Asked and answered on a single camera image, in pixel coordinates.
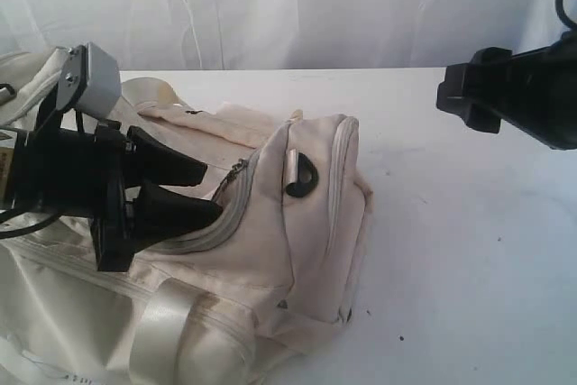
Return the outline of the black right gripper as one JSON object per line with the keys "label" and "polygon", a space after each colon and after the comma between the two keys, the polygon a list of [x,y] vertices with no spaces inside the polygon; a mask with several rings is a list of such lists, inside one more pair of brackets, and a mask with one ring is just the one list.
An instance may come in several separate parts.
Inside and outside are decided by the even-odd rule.
{"label": "black right gripper", "polygon": [[445,70],[436,108],[481,133],[505,121],[555,150],[576,148],[576,32],[517,55],[497,47],[477,51]]}

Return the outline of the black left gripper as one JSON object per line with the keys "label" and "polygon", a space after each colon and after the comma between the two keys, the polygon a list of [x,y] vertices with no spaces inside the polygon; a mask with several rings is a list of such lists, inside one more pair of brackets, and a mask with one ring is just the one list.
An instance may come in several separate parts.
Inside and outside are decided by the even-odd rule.
{"label": "black left gripper", "polygon": [[[207,228],[220,217],[223,208],[212,200],[158,186],[199,185],[207,171],[204,162],[164,145],[141,127],[130,126],[127,139],[120,126],[99,122],[93,133],[57,125],[9,129],[8,217],[46,216],[9,230],[9,237],[34,234],[63,216],[87,218],[97,270],[126,272],[135,252]],[[124,155],[125,186],[142,185],[133,201],[131,236]]]}

